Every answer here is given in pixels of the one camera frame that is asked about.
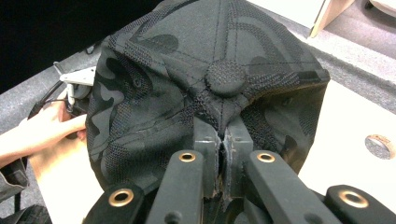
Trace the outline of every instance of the gray carpet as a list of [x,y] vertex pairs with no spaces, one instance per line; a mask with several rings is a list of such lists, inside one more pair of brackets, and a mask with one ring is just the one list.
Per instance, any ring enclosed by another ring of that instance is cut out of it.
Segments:
[[[342,14],[332,22],[326,28],[326,31],[368,49],[396,58],[395,20],[390,17],[385,17],[382,15],[382,12],[375,8],[368,12],[361,11],[361,3],[361,0],[357,0],[345,14]],[[303,34],[304,36],[309,34],[309,30],[292,21],[280,21],[293,32]],[[353,63],[343,62],[334,55],[330,55],[312,47],[311,50],[322,65],[330,71],[333,80],[396,114],[396,90],[393,89],[393,86],[384,85],[384,82],[382,82],[380,78],[374,78],[373,74],[359,69],[354,66]],[[65,72],[86,68],[95,65],[98,55],[99,50],[93,55],[87,55],[84,52],[77,53],[64,60],[62,65]],[[27,116],[35,101],[39,100],[58,78],[59,75],[56,73],[55,69],[51,67],[23,82],[18,87],[0,95],[0,133],[4,133],[17,126],[19,122]],[[28,174],[32,186],[22,194],[22,207],[27,207],[34,203],[44,204],[35,182],[35,177],[30,168]],[[0,204],[0,217],[8,216],[12,214],[12,211],[13,199],[9,199]]]

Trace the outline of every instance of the brass grommet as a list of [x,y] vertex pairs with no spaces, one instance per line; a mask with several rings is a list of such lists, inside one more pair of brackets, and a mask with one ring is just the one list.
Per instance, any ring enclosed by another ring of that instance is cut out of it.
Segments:
[[259,155],[257,155],[257,159],[259,159],[259,161],[263,161],[263,162],[275,161],[275,157],[269,153],[260,153]]
[[130,189],[118,189],[108,197],[108,203],[113,207],[123,207],[134,199]]
[[190,152],[180,154],[180,156],[178,156],[178,158],[184,162],[195,161],[195,155]]
[[[356,200],[351,200],[348,195],[354,197]],[[351,190],[341,190],[338,197],[344,202],[357,208],[365,208],[369,206],[369,202],[358,193]]]

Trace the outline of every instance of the cap button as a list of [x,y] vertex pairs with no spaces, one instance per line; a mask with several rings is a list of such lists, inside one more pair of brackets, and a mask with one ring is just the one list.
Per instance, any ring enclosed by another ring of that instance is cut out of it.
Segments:
[[223,60],[209,66],[205,80],[217,96],[233,97],[246,87],[247,74],[236,61]]

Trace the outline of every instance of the person's arm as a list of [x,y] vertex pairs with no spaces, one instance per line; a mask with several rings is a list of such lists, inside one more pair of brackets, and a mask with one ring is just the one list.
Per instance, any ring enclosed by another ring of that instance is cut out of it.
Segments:
[[0,168],[85,129],[86,115],[70,119],[64,102],[54,102],[20,126],[0,135]]

